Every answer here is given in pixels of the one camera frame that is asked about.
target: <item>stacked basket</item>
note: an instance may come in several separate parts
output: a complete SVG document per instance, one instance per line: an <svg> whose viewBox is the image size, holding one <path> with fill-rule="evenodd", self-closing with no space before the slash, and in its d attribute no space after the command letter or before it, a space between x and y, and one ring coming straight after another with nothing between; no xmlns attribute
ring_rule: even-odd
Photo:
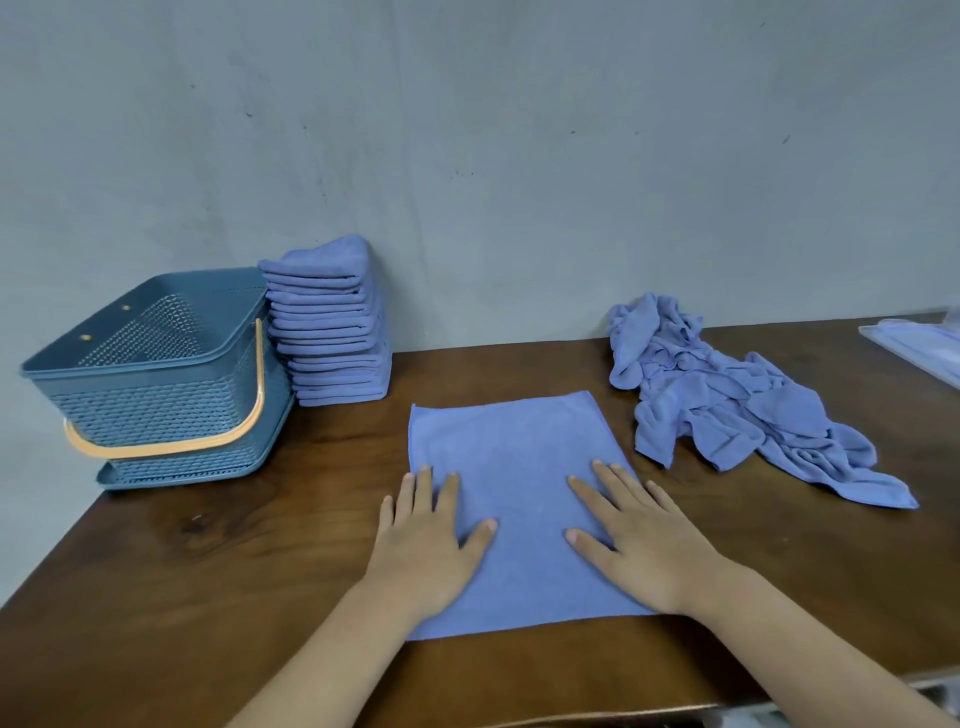
<svg viewBox="0 0 960 728"><path fill-rule="evenodd" d="M105 488L251 473L293 404L267 338L265 294L256 268L157 276L21 372L66 418L67 440L107 459Z"/></svg>

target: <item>hand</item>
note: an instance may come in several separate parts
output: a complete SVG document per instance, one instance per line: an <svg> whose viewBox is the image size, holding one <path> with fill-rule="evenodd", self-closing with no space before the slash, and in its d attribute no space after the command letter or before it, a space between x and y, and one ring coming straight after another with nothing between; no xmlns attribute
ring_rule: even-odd
<svg viewBox="0 0 960 728"><path fill-rule="evenodd" d="M433 508L433 474L428 467L400 481L394 500L380 505L380 525L363 581L373 585L398 608L411 610L420 622L442 612L464 590L487 547L497 523L488 519L474 529L463 548L453 522L457 513L460 476L446 477Z"/></svg>
<svg viewBox="0 0 960 728"><path fill-rule="evenodd" d="M577 528L566 539L624 592L651 609L692 616L718 574L735 564L717 553L697 527L656 483L641 486L619 465L593 461L613 506L583 480L571 476L573 492L613 538L610 550Z"/></svg>

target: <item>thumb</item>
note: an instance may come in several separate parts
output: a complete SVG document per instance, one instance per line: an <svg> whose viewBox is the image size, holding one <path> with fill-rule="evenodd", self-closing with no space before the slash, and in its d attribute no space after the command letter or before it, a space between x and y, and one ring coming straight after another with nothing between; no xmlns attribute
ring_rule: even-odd
<svg viewBox="0 0 960 728"><path fill-rule="evenodd" d="M493 540L493 534L496 533L497 522L494 519L486 519L480 525L473 529L473 533L467 538L467 542L460 550L470 562L470 569L474 570L480 565L480 560L487 553L487 548Z"/></svg>
<svg viewBox="0 0 960 728"><path fill-rule="evenodd" d="M574 550L593 564L600 573L613 581L613 566L617 554L579 528L568 528L564 534Z"/></svg>

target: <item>table surface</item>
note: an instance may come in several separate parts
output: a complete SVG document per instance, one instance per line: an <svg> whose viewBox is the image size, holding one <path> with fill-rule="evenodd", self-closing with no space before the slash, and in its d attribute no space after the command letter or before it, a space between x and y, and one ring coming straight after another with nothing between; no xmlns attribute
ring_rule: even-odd
<svg viewBox="0 0 960 728"><path fill-rule="evenodd" d="M633 452L636 393L606 340L395 356L387 399L295 408L267 464L205 485L104 494L0 611L8 726L219 728L363 573L377 506L407 470L413 402L589 390L624 452L717 548L898 675L960 666L960 392L872 344L858 321L708 329L756 350L877 445L922 509L846 502L758 456L716 473L681 441ZM488 726L762 699L689 619L590 619L404 646L362 726Z"/></svg>

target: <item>wrist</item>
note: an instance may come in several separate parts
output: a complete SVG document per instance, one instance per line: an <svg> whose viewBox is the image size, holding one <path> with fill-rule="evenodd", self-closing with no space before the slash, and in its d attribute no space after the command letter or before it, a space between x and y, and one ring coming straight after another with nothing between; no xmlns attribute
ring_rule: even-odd
<svg viewBox="0 0 960 728"><path fill-rule="evenodd" d="M716 621L735 610L737 604L742 604L743 599L748 598L746 593L762 580L756 571L720 556L719 561L711 564L697 580L684 614L713 629Z"/></svg>
<svg viewBox="0 0 960 728"><path fill-rule="evenodd" d="M383 579L364 576L350 587L344 600L349 600L357 607L382 613L384 619L391 620L409 634L424 620L424 616L416 601L407 594L408 591L398 589Z"/></svg>

